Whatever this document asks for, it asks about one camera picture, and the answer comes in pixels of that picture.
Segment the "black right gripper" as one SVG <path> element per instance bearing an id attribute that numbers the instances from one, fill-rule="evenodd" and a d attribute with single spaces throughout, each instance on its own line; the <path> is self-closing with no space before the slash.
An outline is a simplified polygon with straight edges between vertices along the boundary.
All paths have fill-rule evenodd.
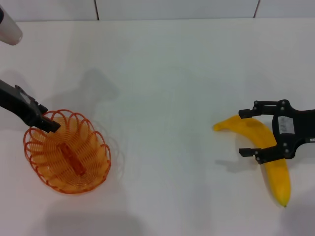
<path id="1" fill-rule="evenodd" d="M 259 165 L 280 159 L 292 159 L 297 149 L 315 141 L 315 111 L 294 109 L 288 100 L 254 101 L 252 109 L 239 110 L 241 119 L 273 116 L 273 135 L 277 144 L 268 148 L 240 148 L 242 157 L 254 156 Z"/>

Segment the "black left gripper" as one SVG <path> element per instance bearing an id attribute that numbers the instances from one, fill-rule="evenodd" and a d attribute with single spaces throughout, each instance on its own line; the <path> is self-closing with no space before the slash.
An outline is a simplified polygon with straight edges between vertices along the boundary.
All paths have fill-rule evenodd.
<path id="1" fill-rule="evenodd" d="M 26 125 L 39 127 L 47 133 L 55 133 L 60 124 L 43 114 L 48 109 L 40 105 L 19 86 L 11 86 L 0 81 L 0 106 L 18 116 Z"/>

